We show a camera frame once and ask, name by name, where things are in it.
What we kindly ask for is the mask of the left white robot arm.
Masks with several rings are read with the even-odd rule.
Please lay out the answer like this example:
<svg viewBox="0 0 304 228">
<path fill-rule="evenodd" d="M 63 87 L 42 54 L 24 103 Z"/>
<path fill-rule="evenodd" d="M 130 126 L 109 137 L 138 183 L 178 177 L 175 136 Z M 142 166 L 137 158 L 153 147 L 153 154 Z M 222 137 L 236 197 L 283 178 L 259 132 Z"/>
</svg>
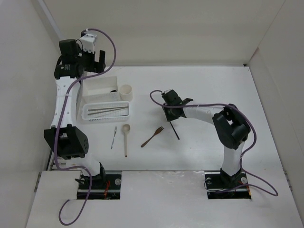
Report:
<svg viewBox="0 0 304 228">
<path fill-rule="evenodd" d="M 80 185 L 102 188 L 106 184 L 105 170 L 100 162 L 88 156 L 87 136 L 76 126 L 76 103 L 84 72 L 100 74 L 105 70 L 105 52 L 99 52 L 95 61 L 95 38 L 89 35 L 80 39 L 59 42 L 61 55 L 56 63 L 54 77 L 57 87 L 56 107 L 44 139 L 54 152 L 54 158 L 67 161 L 67 168 L 81 168 L 84 173 Z"/>
</svg>

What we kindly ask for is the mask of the beige wooden spoon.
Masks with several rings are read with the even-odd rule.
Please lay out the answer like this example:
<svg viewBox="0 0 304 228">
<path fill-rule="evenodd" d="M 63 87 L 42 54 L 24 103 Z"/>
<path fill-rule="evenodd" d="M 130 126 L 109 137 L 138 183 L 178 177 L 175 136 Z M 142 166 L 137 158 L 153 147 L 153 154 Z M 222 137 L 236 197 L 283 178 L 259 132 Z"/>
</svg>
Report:
<svg viewBox="0 0 304 228">
<path fill-rule="evenodd" d="M 129 124 L 124 124 L 122 126 L 122 132 L 124 134 L 124 156 L 128 157 L 128 134 L 130 132 L 130 125 Z"/>
</svg>

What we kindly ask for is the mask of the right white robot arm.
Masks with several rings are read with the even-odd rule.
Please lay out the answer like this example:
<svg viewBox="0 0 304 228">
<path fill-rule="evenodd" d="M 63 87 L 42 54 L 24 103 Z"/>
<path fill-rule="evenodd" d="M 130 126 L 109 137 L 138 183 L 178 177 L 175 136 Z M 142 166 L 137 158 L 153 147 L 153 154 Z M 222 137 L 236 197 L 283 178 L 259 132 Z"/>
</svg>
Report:
<svg viewBox="0 0 304 228">
<path fill-rule="evenodd" d="M 224 146 L 224 159 L 220 171 L 206 172 L 208 189 L 230 189 L 239 184 L 244 177 L 240 167 L 245 141 L 251 132 L 247 119 L 233 104 L 193 105 L 193 100 L 182 100 L 174 90 L 161 94 L 168 122 L 183 118 L 197 119 L 215 127 L 220 142 Z"/>
</svg>

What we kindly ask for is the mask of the black chopstick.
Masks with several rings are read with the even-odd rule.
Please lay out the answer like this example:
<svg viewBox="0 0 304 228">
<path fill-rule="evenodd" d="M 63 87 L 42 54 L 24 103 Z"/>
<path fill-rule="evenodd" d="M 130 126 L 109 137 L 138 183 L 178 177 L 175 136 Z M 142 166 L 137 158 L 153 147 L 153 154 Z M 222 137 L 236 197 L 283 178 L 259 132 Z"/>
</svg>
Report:
<svg viewBox="0 0 304 228">
<path fill-rule="evenodd" d="M 176 132 L 176 130 L 175 130 L 175 128 L 174 128 L 172 122 L 169 121 L 169 123 L 170 123 L 170 125 L 171 125 L 171 127 L 172 127 L 172 129 L 173 129 L 173 131 L 174 131 L 174 133 L 175 133 L 175 135 L 176 135 L 176 137 L 177 137 L 177 139 L 180 140 L 180 137 L 179 137 L 178 133 Z"/>
<path fill-rule="evenodd" d="M 120 110 L 124 110 L 124 109 L 129 109 L 129 108 L 128 107 L 120 107 L 120 108 L 108 109 L 108 110 L 105 110 L 104 112 L 114 112 L 114 111 L 120 111 Z"/>
</svg>

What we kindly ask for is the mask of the small silver fork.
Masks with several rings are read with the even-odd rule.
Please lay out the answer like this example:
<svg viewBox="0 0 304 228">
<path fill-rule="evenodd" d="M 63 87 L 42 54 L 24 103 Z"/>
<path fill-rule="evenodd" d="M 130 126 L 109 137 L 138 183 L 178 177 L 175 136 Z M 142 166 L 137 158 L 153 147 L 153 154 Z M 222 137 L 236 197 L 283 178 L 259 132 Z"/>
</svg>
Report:
<svg viewBox="0 0 304 228">
<path fill-rule="evenodd" d="M 112 143 L 111 143 L 111 150 L 113 149 L 116 133 L 117 133 L 117 126 L 115 126 L 115 128 L 114 128 L 114 135 L 113 135 L 113 139 L 112 139 Z"/>
</svg>

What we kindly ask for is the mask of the brown wooden fork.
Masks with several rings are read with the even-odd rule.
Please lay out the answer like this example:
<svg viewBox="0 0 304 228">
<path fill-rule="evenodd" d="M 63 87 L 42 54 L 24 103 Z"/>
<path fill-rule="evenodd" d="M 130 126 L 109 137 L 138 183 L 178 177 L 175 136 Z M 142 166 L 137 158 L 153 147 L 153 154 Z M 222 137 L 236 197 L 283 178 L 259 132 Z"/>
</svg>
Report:
<svg viewBox="0 0 304 228">
<path fill-rule="evenodd" d="M 156 131 L 154 132 L 154 134 L 141 145 L 141 148 L 143 148 L 153 137 L 155 137 L 156 135 L 158 135 L 159 133 L 161 133 L 163 131 L 164 127 L 159 127 L 158 129 L 156 129 Z"/>
</svg>

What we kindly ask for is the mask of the silver metal chopstick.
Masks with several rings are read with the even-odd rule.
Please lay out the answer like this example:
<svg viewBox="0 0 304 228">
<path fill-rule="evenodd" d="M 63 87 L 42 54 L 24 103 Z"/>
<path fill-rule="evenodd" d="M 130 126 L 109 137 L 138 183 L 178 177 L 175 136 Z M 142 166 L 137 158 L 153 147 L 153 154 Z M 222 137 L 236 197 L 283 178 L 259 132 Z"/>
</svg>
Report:
<svg viewBox="0 0 304 228">
<path fill-rule="evenodd" d="M 96 113 L 88 113 L 87 115 L 88 116 L 97 115 L 97 114 L 105 114 L 105 115 L 107 115 L 109 113 L 114 113 L 114 112 L 103 112 L 103 111 L 101 111 L 101 112 L 96 112 Z"/>
</svg>

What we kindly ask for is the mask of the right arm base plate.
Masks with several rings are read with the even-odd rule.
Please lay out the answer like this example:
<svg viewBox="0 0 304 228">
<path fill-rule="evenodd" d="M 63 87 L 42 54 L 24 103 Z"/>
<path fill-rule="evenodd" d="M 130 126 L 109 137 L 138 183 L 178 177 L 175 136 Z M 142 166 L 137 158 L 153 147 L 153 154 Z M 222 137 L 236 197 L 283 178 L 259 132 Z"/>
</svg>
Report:
<svg viewBox="0 0 304 228">
<path fill-rule="evenodd" d="M 251 199 L 247 176 L 244 172 L 238 171 L 230 177 L 222 170 L 204 171 L 204 187 L 207 190 L 209 200 L 223 199 Z"/>
</svg>

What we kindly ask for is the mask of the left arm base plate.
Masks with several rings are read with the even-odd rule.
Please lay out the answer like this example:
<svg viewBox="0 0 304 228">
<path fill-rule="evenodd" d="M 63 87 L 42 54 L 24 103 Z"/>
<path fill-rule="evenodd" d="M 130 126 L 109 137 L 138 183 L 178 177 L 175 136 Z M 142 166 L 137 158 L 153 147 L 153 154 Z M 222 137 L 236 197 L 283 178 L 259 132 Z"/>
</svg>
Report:
<svg viewBox="0 0 304 228">
<path fill-rule="evenodd" d="M 89 189 L 90 179 L 81 175 L 75 179 L 78 183 L 77 199 L 84 200 Z M 121 171 L 106 171 L 104 176 L 93 176 L 89 200 L 119 200 L 122 184 Z"/>
</svg>

